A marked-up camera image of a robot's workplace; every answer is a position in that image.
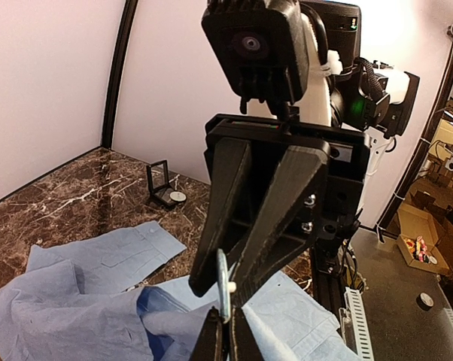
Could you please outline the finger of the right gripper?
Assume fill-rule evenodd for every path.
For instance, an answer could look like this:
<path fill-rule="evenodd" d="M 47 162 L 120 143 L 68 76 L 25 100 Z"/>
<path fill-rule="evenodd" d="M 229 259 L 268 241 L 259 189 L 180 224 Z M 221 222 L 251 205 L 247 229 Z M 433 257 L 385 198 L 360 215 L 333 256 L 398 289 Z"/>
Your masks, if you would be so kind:
<path fill-rule="evenodd" d="M 211 160 L 208 213 L 189 279 L 190 288 L 198 297 L 216 282 L 217 250 L 226 244 L 227 229 L 251 169 L 251 143 L 222 138 L 214 146 Z"/>
<path fill-rule="evenodd" d="M 330 146 L 289 146 L 275 168 L 269 188 L 232 272 L 237 290 L 232 305 L 240 308 L 279 270 L 300 253 L 304 241 L 289 241 L 284 232 L 323 184 Z"/>

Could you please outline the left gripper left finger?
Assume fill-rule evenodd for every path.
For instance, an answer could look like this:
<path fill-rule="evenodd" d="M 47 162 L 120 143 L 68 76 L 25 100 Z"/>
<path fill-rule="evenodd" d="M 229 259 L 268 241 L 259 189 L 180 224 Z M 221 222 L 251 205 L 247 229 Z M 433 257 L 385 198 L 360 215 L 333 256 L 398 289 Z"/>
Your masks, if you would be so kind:
<path fill-rule="evenodd" d="M 220 312 L 212 307 L 204 320 L 190 361 L 224 361 L 223 321 Z"/>

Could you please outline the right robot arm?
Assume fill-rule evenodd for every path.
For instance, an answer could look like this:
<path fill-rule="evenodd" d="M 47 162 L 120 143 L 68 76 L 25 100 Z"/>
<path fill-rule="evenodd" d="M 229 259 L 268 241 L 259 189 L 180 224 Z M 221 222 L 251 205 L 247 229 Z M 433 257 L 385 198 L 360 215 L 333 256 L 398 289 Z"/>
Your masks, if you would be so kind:
<path fill-rule="evenodd" d="M 360 56 L 356 5 L 209 1 L 201 24 L 240 112 L 205 127 L 210 199 L 189 285 L 205 295 L 223 252 L 239 307 L 304 250 L 335 257 L 358 230 L 366 131 L 401 135 L 420 80 Z"/>

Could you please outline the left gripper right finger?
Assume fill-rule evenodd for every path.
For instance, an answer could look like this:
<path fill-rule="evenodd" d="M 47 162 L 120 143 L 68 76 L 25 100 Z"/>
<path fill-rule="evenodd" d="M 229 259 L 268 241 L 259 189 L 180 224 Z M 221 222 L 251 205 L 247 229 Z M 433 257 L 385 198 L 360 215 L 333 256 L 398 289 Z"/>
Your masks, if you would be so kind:
<path fill-rule="evenodd" d="M 244 311 L 234 308 L 228 325 L 229 360 L 264 361 Z"/>

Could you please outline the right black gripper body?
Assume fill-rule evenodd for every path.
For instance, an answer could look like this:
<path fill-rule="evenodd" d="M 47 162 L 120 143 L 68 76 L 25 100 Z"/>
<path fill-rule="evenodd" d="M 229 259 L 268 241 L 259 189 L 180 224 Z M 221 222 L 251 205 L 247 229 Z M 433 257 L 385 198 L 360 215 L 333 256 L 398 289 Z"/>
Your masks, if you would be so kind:
<path fill-rule="evenodd" d="M 357 208 L 366 175 L 366 136 L 360 132 L 300 122 L 280 122 L 261 117 L 218 114 L 205 126 L 205 162 L 211 180 L 214 146 L 222 138 L 251 143 L 251 169 L 236 203 L 222 249 L 232 272 L 235 268 L 275 168 L 289 146 L 330 146 L 325 181 L 304 202 L 304 208 L 288 226 L 289 241 L 304 241 L 335 253 L 343 239 L 356 229 Z"/>

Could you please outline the light blue shirt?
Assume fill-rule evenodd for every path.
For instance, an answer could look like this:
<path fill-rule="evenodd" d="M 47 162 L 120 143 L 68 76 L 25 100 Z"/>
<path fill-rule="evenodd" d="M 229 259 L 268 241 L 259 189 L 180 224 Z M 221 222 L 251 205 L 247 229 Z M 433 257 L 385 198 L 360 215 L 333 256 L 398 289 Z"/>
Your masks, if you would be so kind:
<path fill-rule="evenodd" d="M 0 289 L 0 357 L 189 359 L 217 290 L 196 297 L 187 277 L 138 285 L 183 248 L 155 222 L 32 246 L 26 271 Z M 266 360 L 356 359 L 336 317 L 282 272 L 243 310 Z"/>

